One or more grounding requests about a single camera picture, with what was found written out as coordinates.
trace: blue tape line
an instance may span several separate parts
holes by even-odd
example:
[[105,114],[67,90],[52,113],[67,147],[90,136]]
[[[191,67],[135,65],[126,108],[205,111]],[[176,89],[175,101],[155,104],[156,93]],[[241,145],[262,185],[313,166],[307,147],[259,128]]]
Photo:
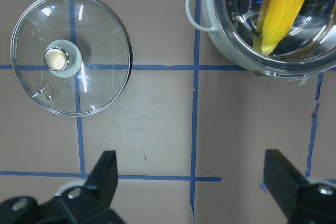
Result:
[[76,39],[76,24],[75,24],[75,2],[69,0],[69,18],[70,18],[70,38],[71,42],[77,44]]
[[201,181],[201,182],[222,182],[223,178],[220,178],[220,177],[195,177],[195,181]]
[[262,190],[264,191],[264,193],[267,194],[267,186],[266,186],[266,184],[265,183],[261,183],[260,186],[261,186]]
[[76,112],[81,113],[80,109],[80,78],[81,78],[81,71],[79,71],[75,75],[75,99],[76,99]]
[[[44,172],[15,172],[0,171],[5,176],[32,176],[32,177],[63,177],[63,178],[87,178],[89,174],[82,173],[44,173]],[[119,179],[125,180],[164,180],[164,181],[190,181],[189,176],[152,176],[152,175],[118,175]],[[223,178],[218,177],[196,177],[196,181],[221,182]]]
[[[189,176],[153,176],[153,175],[118,175],[119,179],[130,180],[164,180],[164,181],[191,181]],[[223,178],[219,177],[195,177],[195,181],[201,182],[221,182]]]
[[246,69],[239,67],[239,66],[214,66],[214,65],[201,65],[199,67],[200,70],[212,70],[212,71],[247,71]]
[[117,69],[117,70],[123,70],[128,69],[127,64],[85,64],[85,69],[89,70],[110,70],[110,69]]
[[[12,69],[12,65],[0,65],[0,69]],[[46,71],[48,68],[46,66],[34,66],[34,65],[20,65],[20,70],[41,70]],[[128,69],[127,64],[87,64],[85,65],[85,69],[89,70],[110,70],[110,69]],[[132,69],[134,70],[200,70],[200,71],[246,71],[246,69],[241,68],[239,66],[216,66],[216,65],[173,65],[173,66],[165,66],[165,65],[132,65]]]
[[152,176],[152,175],[118,175],[119,179],[129,180],[172,180],[172,181],[190,181],[188,176]]
[[12,65],[0,65],[0,69],[12,69]]
[[[196,0],[195,21],[201,21],[201,0]],[[199,43],[201,33],[195,29],[194,44],[194,91],[193,91],[193,111],[192,111],[192,139],[191,139],[191,172],[190,172],[190,206],[195,213],[195,186],[196,186],[196,147],[197,147],[197,110],[198,110],[198,77],[200,65]]]
[[45,71],[48,70],[47,66],[34,66],[34,65],[20,65],[19,70],[41,70]]
[[[75,25],[75,3],[74,0],[69,0],[69,19],[70,19],[70,38],[71,42],[75,45],[77,44],[76,39],[76,25]],[[76,112],[80,113],[80,77],[81,71],[79,71],[75,79],[75,97],[76,97]],[[82,118],[77,118],[77,136],[78,136],[78,151],[79,151],[79,166],[81,178],[85,178],[85,158],[84,158],[84,142],[83,142],[83,128],[82,128]]]
[[311,171],[311,160],[314,150],[314,143],[315,143],[315,135],[316,135],[316,128],[317,128],[317,121],[318,121],[318,114],[319,114],[319,108],[320,104],[316,104],[315,108],[315,115],[313,116],[312,122],[311,122],[311,130],[310,130],[310,142],[308,147],[308,156],[307,156],[307,170],[306,170],[306,177],[310,176]]
[[315,92],[315,101],[318,101],[320,98],[321,86],[323,83],[323,73],[320,73],[317,78],[316,92]]
[[134,70],[194,70],[193,65],[174,65],[174,66],[165,66],[165,65],[132,65]]
[[79,151],[79,166],[80,174],[82,178],[85,177],[85,158],[84,158],[84,141],[83,141],[83,129],[82,118],[77,118],[77,135],[78,135],[78,151]]
[[0,175],[7,175],[7,176],[31,176],[31,177],[82,178],[82,175],[81,174],[77,174],[77,173],[43,173],[43,172],[0,171]]

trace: screw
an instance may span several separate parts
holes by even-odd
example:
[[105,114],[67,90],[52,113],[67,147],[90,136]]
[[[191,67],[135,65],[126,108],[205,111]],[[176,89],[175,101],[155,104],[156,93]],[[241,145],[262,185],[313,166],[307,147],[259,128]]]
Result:
[[80,187],[76,187],[74,190],[71,190],[68,193],[68,198],[69,199],[75,199],[81,194],[81,192],[82,192],[82,189],[80,189]]
[[47,95],[46,95],[46,100],[47,100],[48,102],[51,102],[51,101],[53,100],[53,97],[52,97],[50,94],[47,94]]
[[37,88],[36,93],[40,94],[40,95],[43,94],[43,89],[42,88]]
[[28,200],[26,198],[21,198],[17,203],[12,206],[13,211],[18,211],[27,205]]
[[332,187],[328,185],[320,185],[318,188],[319,192],[324,194],[324,195],[332,195]]

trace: pot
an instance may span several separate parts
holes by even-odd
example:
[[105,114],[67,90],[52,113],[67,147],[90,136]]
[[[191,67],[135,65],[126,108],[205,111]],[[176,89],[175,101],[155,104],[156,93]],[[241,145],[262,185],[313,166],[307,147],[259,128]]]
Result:
[[263,0],[202,0],[205,26],[186,13],[190,23],[209,34],[217,49],[232,63],[256,75],[297,81],[336,66],[335,0],[305,0],[289,33],[271,55],[253,48],[260,34],[256,23]]

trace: pot lid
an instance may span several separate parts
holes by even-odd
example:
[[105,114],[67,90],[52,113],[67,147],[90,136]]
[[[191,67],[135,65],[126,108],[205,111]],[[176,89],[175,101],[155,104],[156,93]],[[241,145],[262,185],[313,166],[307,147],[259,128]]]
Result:
[[116,16],[95,0],[38,0],[11,41],[16,78],[40,106],[84,116],[111,104],[130,74],[132,51]]

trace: lid rim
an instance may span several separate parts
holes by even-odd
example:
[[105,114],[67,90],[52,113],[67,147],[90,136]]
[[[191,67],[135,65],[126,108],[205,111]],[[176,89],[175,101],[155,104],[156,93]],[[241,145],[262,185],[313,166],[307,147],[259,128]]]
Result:
[[108,9],[104,5],[100,4],[96,0],[88,0],[88,1],[91,1],[94,4],[96,4],[103,11],[105,11],[109,15],[109,17],[111,17],[111,19],[120,27],[119,31],[120,31],[120,33],[122,34],[122,36],[125,40],[125,50],[126,50],[126,53],[127,53],[127,65],[128,65],[127,69],[125,68],[125,70],[127,70],[127,72],[125,72],[125,78],[124,78],[124,81],[121,83],[120,88],[117,90],[117,92],[113,93],[114,95],[113,95],[112,99],[110,99],[104,105],[99,106],[97,109],[93,109],[91,111],[86,111],[86,112],[66,112],[66,111],[63,111],[63,110],[60,110],[60,109],[53,108],[53,107],[49,106],[48,104],[43,103],[43,101],[41,101],[39,99],[34,99],[36,93],[34,91],[32,91],[32,89],[27,85],[27,83],[23,79],[23,76],[22,76],[21,70],[20,70],[20,65],[18,64],[18,59],[17,59],[17,45],[18,45],[19,34],[20,34],[21,28],[23,26],[23,23],[24,23],[26,17],[33,10],[35,10],[36,7],[40,6],[41,4],[43,4],[47,1],[49,1],[49,0],[37,0],[37,1],[33,2],[21,14],[18,22],[15,25],[15,28],[13,30],[12,37],[11,37],[11,40],[10,40],[10,43],[11,43],[11,53],[10,53],[11,57],[10,58],[11,58],[11,61],[12,61],[12,66],[13,66],[13,71],[15,73],[15,77],[16,77],[17,81],[19,82],[20,86],[22,87],[22,89],[25,91],[25,93],[30,98],[32,98],[40,107],[48,110],[49,112],[52,112],[54,114],[63,115],[63,116],[68,116],[68,117],[81,117],[81,116],[95,114],[95,113],[105,109],[112,102],[114,102],[118,98],[120,93],[123,91],[126,83],[129,80],[130,73],[131,73],[133,55],[132,55],[131,43],[130,43],[130,39],[129,39],[129,36],[127,34],[127,31],[125,30],[125,27],[122,24],[122,22],[119,20],[119,18],[114,14],[114,12],[112,12],[110,9]]

